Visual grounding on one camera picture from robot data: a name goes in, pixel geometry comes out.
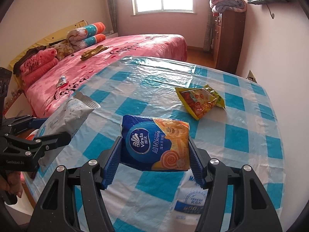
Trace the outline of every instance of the yellow snack bag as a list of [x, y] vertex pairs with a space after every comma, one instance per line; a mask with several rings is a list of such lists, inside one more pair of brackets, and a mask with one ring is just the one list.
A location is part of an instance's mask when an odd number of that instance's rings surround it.
[[217, 93], [213, 88], [211, 88], [209, 85], [205, 85], [204, 88], [206, 88], [213, 96], [219, 96], [216, 106], [224, 108], [225, 109], [225, 102], [224, 99]]
[[179, 88], [176, 92], [181, 102], [193, 118], [199, 120], [205, 113], [210, 111], [217, 103], [219, 95], [213, 95], [208, 88]]

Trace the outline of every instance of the blue and white tablecloth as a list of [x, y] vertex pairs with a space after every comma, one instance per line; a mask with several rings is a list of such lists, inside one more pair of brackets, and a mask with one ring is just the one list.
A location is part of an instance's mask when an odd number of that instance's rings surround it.
[[[215, 107], [194, 120], [177, 97], [175, 87], [213, 87], [224, 99], [226, 110]], [[102, 108], [93, 111], [71, 143], [48, 170], [39, 171], [27, 185], [38, 200], [58, 165], [82, 166], [109, 149], [120, 135], [123, 115], [176, 118], [190, 124], [197, 147], [228, 166], [253, 167], [280, 215], [284, 194], [283, 146], [278, 122], [265, 90], [248, 80], [194, 64], [159, 58], [125, 57], [94, 75], [79, 89]], [[228, 228], [233, 187], [228, 188], [221, 231]], [[80, 188], [76, 187], [81, 229], [87, 230]], [[194, 181], [191, 170], [140, 172], [119, 165], [113, 184], [102, 196], [117, 232], [194, 231], [198, 214], [177, 205], [203, 205], [207, 190]]]

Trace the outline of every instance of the folded blanket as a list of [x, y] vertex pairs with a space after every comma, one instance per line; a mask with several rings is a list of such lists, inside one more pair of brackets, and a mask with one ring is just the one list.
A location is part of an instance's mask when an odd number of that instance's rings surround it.
[[95, 36], [88, 37], [80, 41], [71, 41], [71, 44], [72, 44], [73, 49], [75, 49], [76, 51], [79, 51], [89, 46], [92, 46], [94, 44], [97, 44], [101, 41], [104, 41], [105, 39], [106, 39], [106, 36], [104, 34], [97, 34]]
[[57, 51], [54, 48], [39, 51], [20, 66], [21, 75], [25, 76], [35, 71], [39, 67], [51, 61], [56, 55]]
[[247, 10], [247, 3], [244, 0], [210, 0], [209, 4], [214, 13], [222, 13], [226, 9], [235, 12], [245, 12]]
[[22, 76], [21, 79], [24, 81], [24, 90], [27, 90], [35, 81], [42, 77], [46, 72], [48, 72], [52, 67], [58, 63], [57, 58], [53, 58], [51, 61], [47, 62], [43, 66], [40, 66], [35, 71], [29, 73], [28, 75]]
[[37, 54], [40, 50], [45, 50], [47, 48], [46, 45], [41, 45], [39, 47], [35, 47], [32, 49], [27, 50], [26, 54], [19, 59], [13, 67], [13, 74], [15, 74], [17, 77], [21, 74], [20, 66], [29, 58], [31, 58], [33, 55]]
[[67, 39], [71, 41], [79, 41], [96, 34], [100, 34], [105, 30], [105, 25], [101, 22], [96, 22], [94, 24], [89, 24], [81, 28], [74, 29], [70, 31], [67, 35]]

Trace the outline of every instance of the vinda logo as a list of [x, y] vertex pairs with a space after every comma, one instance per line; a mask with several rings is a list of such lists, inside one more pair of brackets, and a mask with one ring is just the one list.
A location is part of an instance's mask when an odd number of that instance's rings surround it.
[[149, 132], [144, 128], [133, 130], [130, 135], [130, 146], [137, 153], [147, 153], [150, 148]]

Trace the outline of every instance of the cabinet door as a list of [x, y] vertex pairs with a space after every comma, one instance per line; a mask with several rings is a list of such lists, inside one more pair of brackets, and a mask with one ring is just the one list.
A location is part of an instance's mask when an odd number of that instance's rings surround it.
[[217, 33], [216, 25], [214, 24], [213, 29], [212, 29], [212, 36], [211, 36], [211, 39], [212, 39], [211, 53], [213, 55], [214, 55], [214, 49], [215, 49], [215, 46], [216, 46], [216, 39], [217, 39], [216, 33]]
[[221, 35], [221, 26], [215, 25], [215, 34], [214, 34], [214, 63], [217, 68], [217, 59], [219, 53], [219, 46], [220, 46], [220, 35]]

